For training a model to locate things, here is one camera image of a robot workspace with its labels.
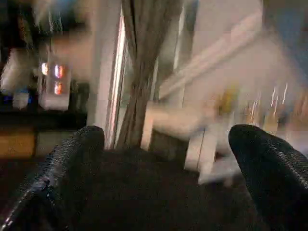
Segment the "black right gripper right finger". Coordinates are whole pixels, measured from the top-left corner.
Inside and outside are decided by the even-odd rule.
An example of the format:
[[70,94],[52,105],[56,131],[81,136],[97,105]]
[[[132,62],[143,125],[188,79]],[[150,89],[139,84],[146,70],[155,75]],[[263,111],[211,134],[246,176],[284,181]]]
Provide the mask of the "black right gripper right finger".
[[247,189],[272,231],[308,229],[308,160],[285,140],[235,125],[229,144]]

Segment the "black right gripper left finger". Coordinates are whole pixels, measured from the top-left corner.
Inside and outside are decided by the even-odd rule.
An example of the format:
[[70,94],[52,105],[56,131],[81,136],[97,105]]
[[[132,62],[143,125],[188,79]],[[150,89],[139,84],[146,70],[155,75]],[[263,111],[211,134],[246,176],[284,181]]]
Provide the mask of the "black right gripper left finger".
[[104,130],[86,126],[56,145],[15,188],[2,231],[75,231],[100,168]]

